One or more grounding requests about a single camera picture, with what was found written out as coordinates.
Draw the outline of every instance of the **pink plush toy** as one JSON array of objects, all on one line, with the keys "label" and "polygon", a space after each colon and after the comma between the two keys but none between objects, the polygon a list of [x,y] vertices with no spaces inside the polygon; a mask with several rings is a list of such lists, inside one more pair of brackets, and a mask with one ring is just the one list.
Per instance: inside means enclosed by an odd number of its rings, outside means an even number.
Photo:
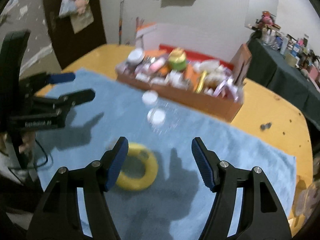
[{"label": "pink plush toy", "polygon": [[268,11],[263,11],[262,12],[262,18],[260,20],[260,22],[264,23],[264,24],[268,24],[268,25],[273,25],[273,19],[271,17],[271,14]]},{"label": "pink plush toy", "polygon": [[78,8],[78,14],[83,14],[87,7],[89,0],[75,0],[76,7]]}]

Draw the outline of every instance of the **cardboard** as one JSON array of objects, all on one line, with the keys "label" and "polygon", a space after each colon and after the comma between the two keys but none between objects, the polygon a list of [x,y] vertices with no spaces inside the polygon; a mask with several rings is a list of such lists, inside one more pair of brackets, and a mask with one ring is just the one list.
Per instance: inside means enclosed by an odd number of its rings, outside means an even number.
[{"label": "cardboard", "polygon": [[242,107],[242,103],[235,103],[225,98],[215,98],[203,93],[197,94],[189,90],[181,90],[170,86],[149,84],[124,74],[118,73],[117,80],[141,90],[154,90],[162,98],[167,98],[207,114],[215,115],[227,122],[231,122]]},{"label": "cardboard", "polygon": [[[202,62],[207,59],[216,59],[212,55],[212,41],[205,33],[187,26],[170,24],[149,24],[145,28],[137,30],[136,47],[144,50],[166,50],[169,53],[172,48],[181,47],[187,51],[188,59],[198,59]],[[233,57],[231,63],[220,60],[220,64],[233,71],[235,82],[242,86],[251,60],[251,53],[246,44],[241,45]],[[190,90],[181,90],[171,86],[161,86],[142,82],[123,73],[117,73],[117,80],[141,90],[154,90],[159,96],[189,106],[204,113],[214,115],[227,122],[231,122],[243,102],[243,91],[240,90],[238,102],[226,98],[216,98],[204,93],[197,94]]]}]

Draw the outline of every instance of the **dark door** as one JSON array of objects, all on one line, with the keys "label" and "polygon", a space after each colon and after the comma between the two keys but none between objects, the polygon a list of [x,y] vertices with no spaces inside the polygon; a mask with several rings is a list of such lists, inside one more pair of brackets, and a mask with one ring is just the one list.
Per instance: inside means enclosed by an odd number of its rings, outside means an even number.
[{"label": "dark door", "polygon": [[100,0],[89,2],[94,21],[74,34],[70,17],[60,19],[61,0],[43,0],[45,19],[53,50],[62,69],[91,50],[106,44]]}]

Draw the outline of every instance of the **metal screw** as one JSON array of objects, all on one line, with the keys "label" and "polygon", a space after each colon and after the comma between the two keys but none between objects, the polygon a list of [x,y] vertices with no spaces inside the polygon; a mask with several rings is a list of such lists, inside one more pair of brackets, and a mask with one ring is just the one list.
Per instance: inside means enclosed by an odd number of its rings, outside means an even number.
[{"label": "metal screw", "polygon": [[255,167],[253,170],[258,174],[262,172],[262,169],[260,167]]},{"label": "metal screw", "polygon": [[100,166],[100,161],[93,161],[92,163],[91,163],[91,165],[93,166],[93,167],[99,167]]},{"label": "metal screw", "polygon": [[220,166],[223,167],[223,168],[226,168],[226,167],[229,166],[229,163],[226,162],[226,161],[222,161],[222,162],[220,162]]},{"label": "metal screw", "polygon": [[65,173],[66,171],[67,171],[66,167],[61,167],[61,168],[58,169],[58,172],[61,173],[61,174]]}]

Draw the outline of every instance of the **black cable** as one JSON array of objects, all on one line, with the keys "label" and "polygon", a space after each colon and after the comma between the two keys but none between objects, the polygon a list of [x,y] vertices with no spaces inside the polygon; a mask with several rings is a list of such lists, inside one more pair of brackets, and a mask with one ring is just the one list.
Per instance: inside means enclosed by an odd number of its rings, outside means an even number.
[{"label": "black cable", "polygon": [[45,150],[43,149],[43,147],[41,146],[41,144],[39,143],[39,141],[36,139],[36,143],[37,145],[40,147],[40,149],[42,150],[42,152],[44,153],[44,156],[45,156],[45,161],[44,163],[41,163],[40,165],[37,165],[37,166],[34,166],[34,167],[27,167],[25,169],[22,169],[21,167],[20,168],[14,168],[14,167],[8,167],[8,170],[11,172],[11,174],[13,176],[15,176],[17,178],[17,180],[24,186],[24,183],[23,181],[21,181],[21,179],[19,179],[19,177],[12,171],[25,171],[25,170],[33,170],[33,169],[37,169],[37,168],[40,168],[42,166],[45,166],[48,161],[49,161],[49,158],[48,158],[48,155],[47,153],[45,152]]}]

